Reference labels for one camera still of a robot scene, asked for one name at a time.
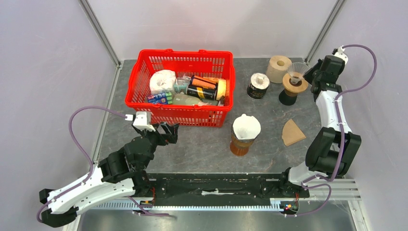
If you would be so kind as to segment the clear glass dripper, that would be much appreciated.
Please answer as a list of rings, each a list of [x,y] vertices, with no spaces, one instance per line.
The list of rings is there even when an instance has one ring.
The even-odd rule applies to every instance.
[[[301,84],[302,79],[304,79],[304,74],[308,71],[308,65],[301,62],[295,62],[288,66],[287,73],[290,76],[289,82],[298,86]]]

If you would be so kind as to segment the brown paper coffee filter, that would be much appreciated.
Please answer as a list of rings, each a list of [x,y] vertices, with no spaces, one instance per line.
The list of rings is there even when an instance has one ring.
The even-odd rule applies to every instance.
[[[306,139],[306,136],[296,123],[292,119],[288,120],[282,129],[282,140],[284,145],[290,146],[304,139]]]

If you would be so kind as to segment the white paper coffee filter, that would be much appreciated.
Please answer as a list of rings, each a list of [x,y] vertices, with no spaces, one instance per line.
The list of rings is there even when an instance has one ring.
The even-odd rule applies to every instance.
[[[239,140],[253,140],[260,134],[261,125],[254,116],[242,114],[234,120],[232,131]]]

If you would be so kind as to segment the dark glass coffee dripper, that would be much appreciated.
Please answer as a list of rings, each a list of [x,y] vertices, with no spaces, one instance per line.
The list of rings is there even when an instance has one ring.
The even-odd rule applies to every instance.
[[[237,143],[238,146],[252,143],[260,134],[260,130],[252,128],[231,128],[231,142]]]

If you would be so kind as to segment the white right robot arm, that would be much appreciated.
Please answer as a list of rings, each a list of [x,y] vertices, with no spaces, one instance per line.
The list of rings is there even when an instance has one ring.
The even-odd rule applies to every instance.
[[[288,168],[281,174],[278,191],[284,197],[294,197],[313,179],[333,181],[349,170],[361,145],[361,137],[348,126],[342,107],[342,88],[337,79],[348,57],[344,53],[327,55],[311,68],[290,75],[292,86],[299,82],[311,85],[318,107],[321,129],[309,146],[305,162]]]

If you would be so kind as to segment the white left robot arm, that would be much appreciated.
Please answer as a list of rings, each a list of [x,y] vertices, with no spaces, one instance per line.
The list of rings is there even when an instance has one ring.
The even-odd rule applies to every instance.
[[[150,196],[153,186],[146,168],[158,146],[177,143],[178,129],[178,124],[166,122],[153,124],[150,129],[135,128],[138,137],[92,165],[85,176],[57,190],[41,190],[39,199],[43,206],[37,214],[38,221],[58,228],[110,200]]]

